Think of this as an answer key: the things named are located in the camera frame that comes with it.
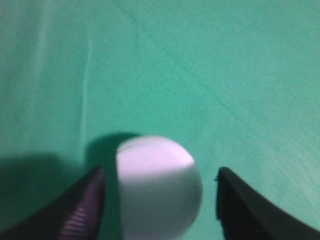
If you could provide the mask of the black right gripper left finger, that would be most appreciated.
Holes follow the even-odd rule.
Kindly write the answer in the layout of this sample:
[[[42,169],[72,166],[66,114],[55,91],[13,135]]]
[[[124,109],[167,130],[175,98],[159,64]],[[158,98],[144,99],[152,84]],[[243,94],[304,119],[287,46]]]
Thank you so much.
[[[96,167],[53,202],[0,232],[2,240],[96,240],[105,205],[105,173]]]

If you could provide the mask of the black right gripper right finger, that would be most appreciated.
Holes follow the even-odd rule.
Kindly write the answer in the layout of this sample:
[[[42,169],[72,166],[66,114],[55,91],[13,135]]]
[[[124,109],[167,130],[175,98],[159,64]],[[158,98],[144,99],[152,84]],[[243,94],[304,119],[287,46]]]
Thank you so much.
[[[216,218],[225,240],[318,240],[319,230],[288,214],[228,167],[216,177]]]

